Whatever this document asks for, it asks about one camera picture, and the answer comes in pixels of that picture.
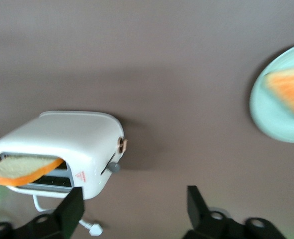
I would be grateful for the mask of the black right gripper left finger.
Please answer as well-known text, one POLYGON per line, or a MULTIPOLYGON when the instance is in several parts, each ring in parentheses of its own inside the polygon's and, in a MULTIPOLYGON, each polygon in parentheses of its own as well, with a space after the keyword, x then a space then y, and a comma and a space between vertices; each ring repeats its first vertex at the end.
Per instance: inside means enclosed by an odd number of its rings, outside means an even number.
POLYGON ((81 187, 75 187, 52 212, 38 215, 14 230, 16 239, 69 239, 84 214, 81 187))

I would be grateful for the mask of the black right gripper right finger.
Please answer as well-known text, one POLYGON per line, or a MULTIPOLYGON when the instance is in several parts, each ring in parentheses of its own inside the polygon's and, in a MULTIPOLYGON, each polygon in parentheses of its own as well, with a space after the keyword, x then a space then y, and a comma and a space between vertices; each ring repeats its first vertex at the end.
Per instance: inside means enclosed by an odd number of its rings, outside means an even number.
POLYGON ((192 229, 185 239, 244 239, 244 226, 224 213, 208 208, 197 186, 187 187, 187 212, 192 229))

